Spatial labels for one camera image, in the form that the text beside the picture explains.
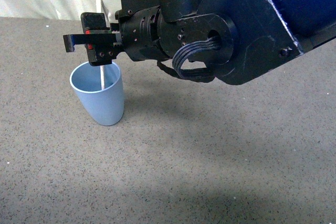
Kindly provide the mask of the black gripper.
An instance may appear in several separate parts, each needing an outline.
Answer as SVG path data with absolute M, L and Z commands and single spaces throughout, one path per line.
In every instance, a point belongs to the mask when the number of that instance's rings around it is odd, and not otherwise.
M 127 13 L 125 16 L 122 16 L 121 10 L 115 13 L 123 49 L 131 60 L 168 60 L 157 31 L 159 17 L 159 6 Z M 121 44 L 117 42 L 117 34 L 110 33 L 105 15 L 84 12 L 80 20 L 84 34 L 63 35 L 66 52 L 74 52 L 76 45 L 85 45 L 91 66 L 112 64 L 121 52 Z

